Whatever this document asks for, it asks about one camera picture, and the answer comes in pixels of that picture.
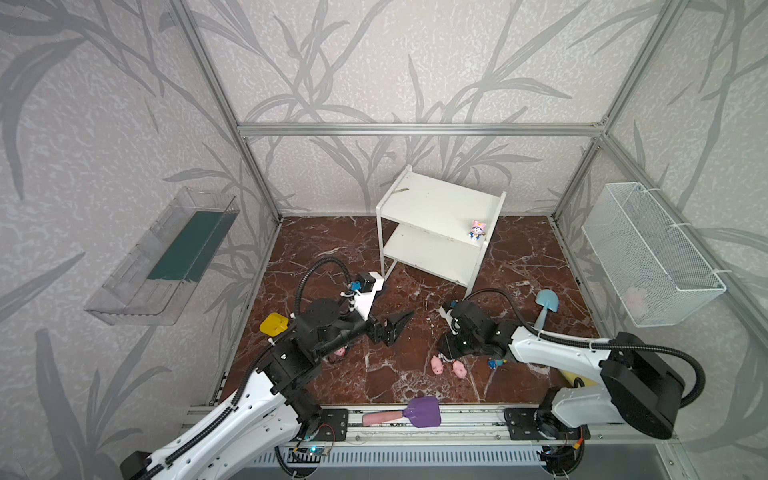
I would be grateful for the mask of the blue green Doraemon figure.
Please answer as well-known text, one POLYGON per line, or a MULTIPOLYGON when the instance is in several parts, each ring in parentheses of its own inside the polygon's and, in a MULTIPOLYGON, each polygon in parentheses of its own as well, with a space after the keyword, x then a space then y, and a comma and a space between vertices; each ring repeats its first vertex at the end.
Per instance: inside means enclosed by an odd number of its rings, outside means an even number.
POLYGON ((487 365, 491 370, 496 370, 507 363, 506 359, 489 359, 487 365))

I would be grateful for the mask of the pink hooded Doraemon figure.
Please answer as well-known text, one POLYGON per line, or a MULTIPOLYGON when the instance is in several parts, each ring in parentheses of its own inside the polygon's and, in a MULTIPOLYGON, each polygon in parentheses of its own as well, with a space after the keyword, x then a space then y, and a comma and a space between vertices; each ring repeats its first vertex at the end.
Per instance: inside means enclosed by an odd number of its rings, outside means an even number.
POLYGON ((479 221, 474 221, 470 228, 469 237, 472 240, 480 240, 486 235, 487 224, 479 221))

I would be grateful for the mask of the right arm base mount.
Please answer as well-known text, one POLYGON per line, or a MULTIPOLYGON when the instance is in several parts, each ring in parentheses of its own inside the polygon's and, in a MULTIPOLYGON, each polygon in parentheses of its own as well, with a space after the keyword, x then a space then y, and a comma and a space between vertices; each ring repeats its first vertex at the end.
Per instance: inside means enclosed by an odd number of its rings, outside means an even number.
POLYGON ((511 440, 575 443, 591 438, 586 425, 568 427, 550 412, 540 413, 537 407, 508 407, 503 410, 503 418, 511 440))

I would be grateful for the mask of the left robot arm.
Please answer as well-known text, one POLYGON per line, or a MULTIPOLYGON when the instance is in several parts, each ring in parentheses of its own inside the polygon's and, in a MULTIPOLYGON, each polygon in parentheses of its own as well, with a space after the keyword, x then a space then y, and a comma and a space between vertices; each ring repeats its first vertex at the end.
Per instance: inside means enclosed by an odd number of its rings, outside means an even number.
POLYGON ((322 410, 306 387, 320 374, 323 360, 361 336, 391 346, 413 317, 402 312, 376 320, 371 311, 384 288, 377 272, 351 276, 334 256, 318 260, 299 282, 288 328, 251 362, 234 393, 168 445, 129 455, 120 465, 122 477, 229 479, 318 425, 322 410), (326 264, 341 269, 344 291, 304 307, 310 277, 326 264))

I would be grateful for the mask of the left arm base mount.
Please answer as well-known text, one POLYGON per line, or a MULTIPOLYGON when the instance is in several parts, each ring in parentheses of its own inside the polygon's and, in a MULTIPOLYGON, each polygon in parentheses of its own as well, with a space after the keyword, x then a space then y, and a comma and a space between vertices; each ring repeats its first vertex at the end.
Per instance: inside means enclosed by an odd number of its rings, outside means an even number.
POLYGON ((341 408, 322 408, 320 414, 300 426, 296 440, 338 442, 347 437, 349 410, 341 408))

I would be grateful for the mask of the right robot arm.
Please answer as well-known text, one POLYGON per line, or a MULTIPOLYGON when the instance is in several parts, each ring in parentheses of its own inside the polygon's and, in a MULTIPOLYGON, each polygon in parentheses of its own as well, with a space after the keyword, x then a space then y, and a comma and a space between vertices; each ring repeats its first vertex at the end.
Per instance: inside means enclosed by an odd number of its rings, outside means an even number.
POLYGON ((681 350, 647 344, 629 332, 583 338, 547 332, 517 305, 510 319, 495 320, 471 296, 444 302, 439 313, 449 330, 438 344, 443 361, 486 356, 567 371, 586 386, 552 388, 537 409, 540 430, 591 424, 625 424, 652 438, 672 437, 680 409, 704 392, 701 363, 681 350))

